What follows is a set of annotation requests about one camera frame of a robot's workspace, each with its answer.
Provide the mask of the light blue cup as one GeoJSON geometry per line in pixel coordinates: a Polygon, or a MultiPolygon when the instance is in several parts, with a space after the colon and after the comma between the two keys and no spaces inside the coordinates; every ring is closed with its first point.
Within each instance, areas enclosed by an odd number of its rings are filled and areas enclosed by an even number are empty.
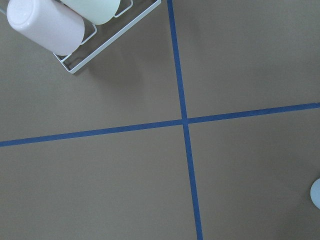
{"type": "Polygon", "coordinates": [[[311,185],[310,198],[312,203],[320,209],[320,179],[315,180],[311,185]]]}

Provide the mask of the white cup in rack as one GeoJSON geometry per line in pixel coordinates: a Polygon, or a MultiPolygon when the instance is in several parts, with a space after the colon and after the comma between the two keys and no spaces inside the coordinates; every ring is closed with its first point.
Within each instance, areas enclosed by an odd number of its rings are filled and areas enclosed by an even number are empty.
{"type": "Polygon", "coordinates": [[[110,21],[119,9],[120,0],[62,0],[63,4],[95,25],[110,21]]]}

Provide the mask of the pink cup in rack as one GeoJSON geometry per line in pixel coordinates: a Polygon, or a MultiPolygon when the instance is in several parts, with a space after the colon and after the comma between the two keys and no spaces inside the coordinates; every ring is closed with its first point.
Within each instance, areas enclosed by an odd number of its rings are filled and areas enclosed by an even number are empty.
{"type": "Polygon", "coordinates": [[[55,0],[10,0],[6,16],[14,30],[59,56],[72,54],[84,38],[83,18],[55,0]]]}

